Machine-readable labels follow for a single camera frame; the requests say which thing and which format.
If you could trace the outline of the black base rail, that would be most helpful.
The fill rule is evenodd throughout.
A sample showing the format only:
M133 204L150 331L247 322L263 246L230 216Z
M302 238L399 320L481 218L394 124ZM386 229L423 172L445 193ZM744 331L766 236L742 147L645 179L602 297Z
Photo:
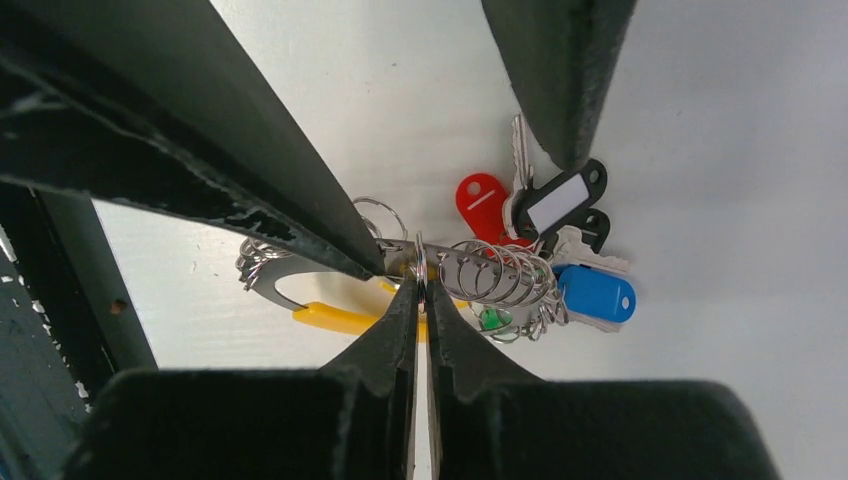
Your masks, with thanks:
M1 188L1 475L52 479L117 373L157 365L92 201Z

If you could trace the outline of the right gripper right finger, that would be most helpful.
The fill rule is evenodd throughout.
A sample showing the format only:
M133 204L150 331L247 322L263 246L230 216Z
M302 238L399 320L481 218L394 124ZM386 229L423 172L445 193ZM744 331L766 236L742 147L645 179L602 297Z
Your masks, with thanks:
M551 381L427 288L437 479L775 479L744 403L702 380Z

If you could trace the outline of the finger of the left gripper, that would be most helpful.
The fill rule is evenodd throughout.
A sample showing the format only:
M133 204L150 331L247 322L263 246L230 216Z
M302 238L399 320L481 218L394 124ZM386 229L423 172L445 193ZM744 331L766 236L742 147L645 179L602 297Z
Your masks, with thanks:
M223 228L361 279L383 256L208 1L5 1L1 179Z
M489 0L483 12L516 100L551 161L588 160L636 4Z

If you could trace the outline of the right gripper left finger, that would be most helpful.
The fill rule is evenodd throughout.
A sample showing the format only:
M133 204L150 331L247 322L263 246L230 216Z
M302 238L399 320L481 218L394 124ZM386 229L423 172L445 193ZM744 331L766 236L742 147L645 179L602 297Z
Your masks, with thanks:
M66 479L408 479L419 289L317 369L134 370L95 402Z

